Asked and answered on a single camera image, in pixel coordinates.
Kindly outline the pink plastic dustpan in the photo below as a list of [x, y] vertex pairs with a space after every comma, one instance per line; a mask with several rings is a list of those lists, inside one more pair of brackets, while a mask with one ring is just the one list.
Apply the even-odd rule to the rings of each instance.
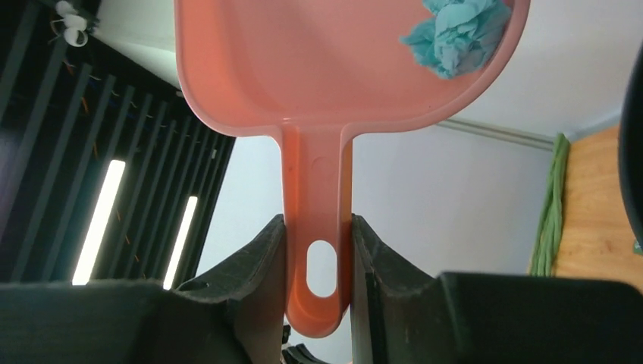
[[507, 5], [490, 60], [443, 80], [399, 41], [427, 16], [420, 1], [174, 3], [177, 73], [194, 114], [219, 133], [280, 147], [285, 313], [299, 333], [333, 333], [351, 301], [353, 139], [418, 130], [474, 102], [525, 28], [529, 2]]

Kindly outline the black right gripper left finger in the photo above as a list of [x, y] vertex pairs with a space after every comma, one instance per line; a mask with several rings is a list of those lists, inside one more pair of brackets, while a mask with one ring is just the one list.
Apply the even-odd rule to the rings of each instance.
[[102, 280], [1, 287], [3, 363], [277, 363], [285, 225], [176, 289]]

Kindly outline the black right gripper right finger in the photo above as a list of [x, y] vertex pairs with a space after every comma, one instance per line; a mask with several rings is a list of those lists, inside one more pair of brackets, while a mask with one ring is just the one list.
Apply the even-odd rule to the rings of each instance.
[[616, 281], [427, 275], [352, 220], [356, 363], [640, 363], [642, 295]]

